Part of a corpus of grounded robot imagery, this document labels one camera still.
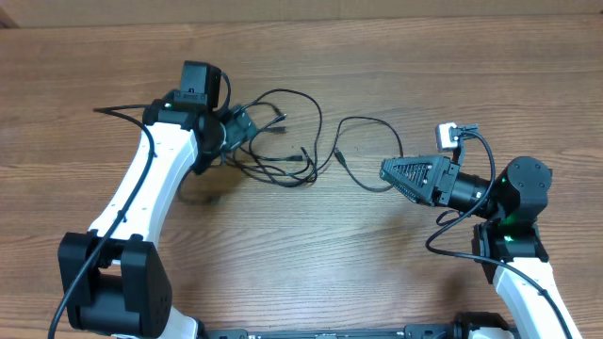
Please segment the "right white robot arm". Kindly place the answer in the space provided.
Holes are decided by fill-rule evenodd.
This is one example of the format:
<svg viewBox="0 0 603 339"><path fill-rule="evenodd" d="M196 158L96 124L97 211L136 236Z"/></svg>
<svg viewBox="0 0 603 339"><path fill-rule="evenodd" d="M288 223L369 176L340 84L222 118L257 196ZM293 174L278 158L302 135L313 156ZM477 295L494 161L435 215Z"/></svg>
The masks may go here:
<svg viewBox="0 0 603 339"><path fill-rule="evenodd" d="M385 159L380 176L411 202L476 216L470 259L509 308L522 338L578 338L562 302L537 219L548 204L552 171L528 156L496 179L461 171L442 156Z"/></svg>

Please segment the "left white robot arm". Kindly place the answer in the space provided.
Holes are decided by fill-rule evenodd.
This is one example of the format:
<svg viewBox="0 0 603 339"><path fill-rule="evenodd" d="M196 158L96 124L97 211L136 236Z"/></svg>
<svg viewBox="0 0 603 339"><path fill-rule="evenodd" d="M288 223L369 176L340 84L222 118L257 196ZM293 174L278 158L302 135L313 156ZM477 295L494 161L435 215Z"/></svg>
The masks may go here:
<svg viewBox="0 0 603 339"><path fill-rule="evenodd" d="M128 119L141 130L136 155L102 214L84 233L67 233L57 249L64 295L62 315L81 331L117 338L205 338L204 324L179 312L158 255L159 237L181 182L200 175L257 128L241 106L221 99L230 81L220 68L185 61L180 86L143 105L140 120L126 106L101 113Z"/></svg>

